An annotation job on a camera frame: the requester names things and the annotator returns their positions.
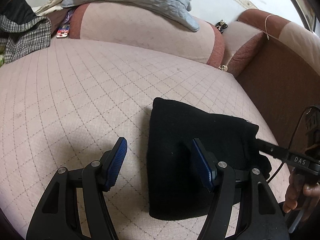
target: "hand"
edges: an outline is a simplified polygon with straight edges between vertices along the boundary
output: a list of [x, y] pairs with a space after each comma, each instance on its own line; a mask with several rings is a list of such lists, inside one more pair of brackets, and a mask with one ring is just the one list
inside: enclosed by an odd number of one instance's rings
[[283, 205], [283, 211], [288, 213], [290, 210], [293, 210], [297, 207], [297, 199], [301, 191], [307, 197], [312, 197], [310, 205], [307, 211], [304, 213], [301, 221], [306, 221], [311, 215], [313, 209], [319, 202], [320, 199], [320, 186], [318, 184], [308, 185], [304, 183], [304, 179], [300, 174], [292, 173], [289, 177], [289, 186], [285, 194], [285, 201]]

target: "plaid fabric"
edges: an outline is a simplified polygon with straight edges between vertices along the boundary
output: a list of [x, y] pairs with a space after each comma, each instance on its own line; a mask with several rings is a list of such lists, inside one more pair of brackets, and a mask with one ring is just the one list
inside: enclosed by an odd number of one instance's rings
[[0, 47], [5, 47], [5, 63], [49, 47], [50, 37], [51, 22], [46, 17], [36, 17], [28, 23], [19, 25], [0, 15]]

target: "sofa seat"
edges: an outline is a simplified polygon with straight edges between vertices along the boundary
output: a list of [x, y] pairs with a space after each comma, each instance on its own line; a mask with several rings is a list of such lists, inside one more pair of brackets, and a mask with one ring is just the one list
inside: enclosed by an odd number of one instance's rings
[[[148, 214], [146, 151], [155, 97], [242, 117], [259, 125], [259, 138], [276, 143], [230, 73], [128, 45], [53, 39], [49, 48], [0, 68], [0, 208], [14, 228], [26, 236], [36, 205], [60, 166], [82, 168], [123, 136], [127, 156], [116, 185], [105, 194], [119, 239], [196, 239], [205, 216], [162, 221]], [[280, 161], [270, 162], [273, 173]], [[284, 167], [271, 182], [278, 201], [284, 200], [288, 175]], [[80, 201], [78, 206], [88, 235], [84, 205]]]

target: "screw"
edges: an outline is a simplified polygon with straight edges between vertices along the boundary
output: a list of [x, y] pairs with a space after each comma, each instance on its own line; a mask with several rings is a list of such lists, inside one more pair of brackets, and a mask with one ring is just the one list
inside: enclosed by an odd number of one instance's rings
[[65, 167], [60, 167], [59, 169], [58, 169], [58, 173], [59, 174], [62, 174], [62, 173], [65, 173], [66, 172], [66, 168]]
[[257, 169], [257, 168], [253, 168], [252, 169], [252, 172], [256, 175], [259, 175], [260, 174], [260, 171]]
[[225, 162], [218, 162], [219, 167], [225, 168], [227, 164]]
[[93, 161], [92, 163], [91, 163], [91, 166], [92, 167], [98, 167], [100, 165], [100, 162], [99, 161]]

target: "sandal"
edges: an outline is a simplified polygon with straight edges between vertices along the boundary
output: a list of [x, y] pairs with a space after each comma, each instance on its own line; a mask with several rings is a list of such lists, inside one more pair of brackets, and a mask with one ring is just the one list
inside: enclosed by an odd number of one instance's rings
[[218, 69], [219, 69], [219, 70], [222, 70], [222, 71], [224, 71], [224, 72], [227, 72], [227, 71], [228, 71], [228, 66], [226, 66], [226, 65], [220, 65], [220, 66], [218, 67]]
[[216, 27], [218, 27], [218, 26], [221, 26], [223, 29], [228, 28], [228, 24], [227, 24], [225, 21], [223, 21], [223, 20], [221, 20], [220, 22], [218, 22], [218, 23], [216, 24]]
[[218, 31], [223, 34], [223, 28], [221, 26], [216, 26], [216, 28], [218, 29]]

